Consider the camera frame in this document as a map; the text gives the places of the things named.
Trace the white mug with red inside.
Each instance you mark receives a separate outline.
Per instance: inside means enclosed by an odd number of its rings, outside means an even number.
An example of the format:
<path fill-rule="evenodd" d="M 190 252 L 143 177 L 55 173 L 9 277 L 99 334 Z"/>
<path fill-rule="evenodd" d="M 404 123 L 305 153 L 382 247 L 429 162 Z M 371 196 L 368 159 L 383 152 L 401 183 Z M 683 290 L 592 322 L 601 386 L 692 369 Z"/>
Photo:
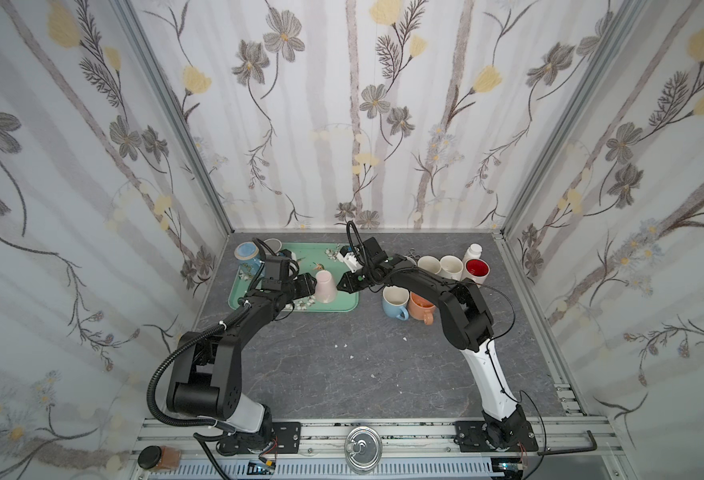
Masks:
<path fill-rule="evenodd" d="M 463 278 L 472 280 L 478 285 L 485 283 L 490 274 L 489 264 L 482 259 L 470 259 L 465 262 Z"/>

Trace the cream mug with orange handle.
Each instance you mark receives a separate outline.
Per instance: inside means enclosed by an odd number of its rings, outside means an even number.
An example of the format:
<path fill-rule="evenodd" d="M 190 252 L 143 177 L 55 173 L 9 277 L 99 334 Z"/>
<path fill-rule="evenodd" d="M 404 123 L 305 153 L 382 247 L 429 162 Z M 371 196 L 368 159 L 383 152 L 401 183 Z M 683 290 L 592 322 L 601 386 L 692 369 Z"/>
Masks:
<path fill-rule="evenodd" d="M 410 293 L 408 312 L 411 318 L 432 325 L 435 321 L 436 306 L 413 292 Z"/>

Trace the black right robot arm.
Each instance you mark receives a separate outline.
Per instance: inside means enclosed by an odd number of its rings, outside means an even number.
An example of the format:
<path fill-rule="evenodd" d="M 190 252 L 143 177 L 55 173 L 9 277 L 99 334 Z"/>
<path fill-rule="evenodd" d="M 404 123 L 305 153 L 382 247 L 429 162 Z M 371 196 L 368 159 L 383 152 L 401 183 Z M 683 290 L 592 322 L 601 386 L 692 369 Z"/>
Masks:
<path fill-rule="evenodd" d="M 405 256 L 389 255 L 374 237 L 362 239 L 357 225 L 346 223 L 347 253 L 358 265 L 344 273 L 337 288 L 356 293 L 375 286 L 400 287 L 433 304 L 448 342 L 466 359 L 481 396 L 484 426 L 480 444 L 492 451 L 523 447 L 543 451 L 520 401 L 513 395 L 496 352 L 494 318 L 481 293 L 469 279 L 453 280 L 431 273 Z"/>

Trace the light blue mug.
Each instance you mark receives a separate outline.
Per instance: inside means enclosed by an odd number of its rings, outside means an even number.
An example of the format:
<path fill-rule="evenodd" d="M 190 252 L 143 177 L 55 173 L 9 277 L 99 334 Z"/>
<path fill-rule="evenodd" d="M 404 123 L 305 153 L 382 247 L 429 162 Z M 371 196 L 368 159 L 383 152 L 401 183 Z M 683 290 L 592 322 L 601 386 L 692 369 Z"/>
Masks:
<path fill-rule="evenodd" d="M 387 286 L 382 292 L 382 308 L 387 317 L 400 321 L 410 319 L 410 292 L 402 287 Z"/>

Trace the white cream mug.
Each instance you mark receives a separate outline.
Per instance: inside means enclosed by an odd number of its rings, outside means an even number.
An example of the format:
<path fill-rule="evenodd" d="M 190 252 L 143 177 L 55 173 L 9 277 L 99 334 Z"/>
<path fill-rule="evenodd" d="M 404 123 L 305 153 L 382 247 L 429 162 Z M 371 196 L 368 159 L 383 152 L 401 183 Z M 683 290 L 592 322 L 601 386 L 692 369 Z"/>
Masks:
<path fill-rule="evenodd" d="M 440 273 L 439 275 L 443 278 L 451 280 L 461 280 L 464 264 L 462 260 L 453 255 L 443 256 L 440 261 Z"/>

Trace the green plastic tray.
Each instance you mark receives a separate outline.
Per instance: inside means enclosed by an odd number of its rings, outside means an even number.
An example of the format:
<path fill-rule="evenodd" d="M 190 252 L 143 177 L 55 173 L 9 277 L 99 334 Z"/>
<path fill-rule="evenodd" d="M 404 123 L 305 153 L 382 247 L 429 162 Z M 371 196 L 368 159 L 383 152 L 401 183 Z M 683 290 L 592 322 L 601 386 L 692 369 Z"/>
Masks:
<path fill-rule="evenodd" d="M 281 240 L 282 248 L 289 250 L 298 262 L 301 273 L 311 273 L 313 277 L 319 270 L 328 270 L 334 280 L 338 281 L 347 271 L 347 267 L 336 260 L 335 256 L 343 246 L 340 243 L 328 242 L 291 242 Z M 245 278 L 239 272 L 235 277 L 232 290 L 229 294 L 228 304 L 231 308 L 238 306 L 238 301 L 246 294 L 252 278 Z M 321 312 L 349 312 L 354 310 L 359 303 L 359 294 L 339 292 L 334 302 L 329 304 L 318 303 L 315 296 L 305 297 L 294 302 L 296 311 L 321 313 Z"/>

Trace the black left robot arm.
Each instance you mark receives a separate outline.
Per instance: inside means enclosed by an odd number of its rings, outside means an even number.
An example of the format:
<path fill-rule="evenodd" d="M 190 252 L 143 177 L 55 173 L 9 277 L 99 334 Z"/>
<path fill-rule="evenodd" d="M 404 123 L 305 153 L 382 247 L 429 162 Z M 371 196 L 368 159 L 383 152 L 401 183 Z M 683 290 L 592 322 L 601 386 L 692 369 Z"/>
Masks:
<path fill-rule="evenodd" d="M 317 280 L 301 273 L 290 253 L 278 254 L 254 238 L 259 268 L 239 307 L 216 325 L 191 331 L 150 377 L 146 403 L 158 421 L 176 427 L 211 427 L 217 435 L 195 433 L 222 479 L 229 476 L 209 444 L 228 436 L 251 450 L 277 446 L 271 410 L 242 392 L 242 350 L 258 331 L 279 319 L 287 305 L 315 293 Z"/>

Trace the pink mug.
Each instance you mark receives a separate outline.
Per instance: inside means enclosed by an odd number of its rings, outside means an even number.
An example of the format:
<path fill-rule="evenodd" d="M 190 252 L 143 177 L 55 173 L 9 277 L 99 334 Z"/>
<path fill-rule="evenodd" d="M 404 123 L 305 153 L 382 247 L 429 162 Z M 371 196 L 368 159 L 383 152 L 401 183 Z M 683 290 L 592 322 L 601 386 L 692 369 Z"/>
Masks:
<path fill-rule="evenodd" d="M 315 298 L 318 303 L 329 304 L 336 300 L 338 290 L 332 273 L 319 270 L 316 273 Z"/>

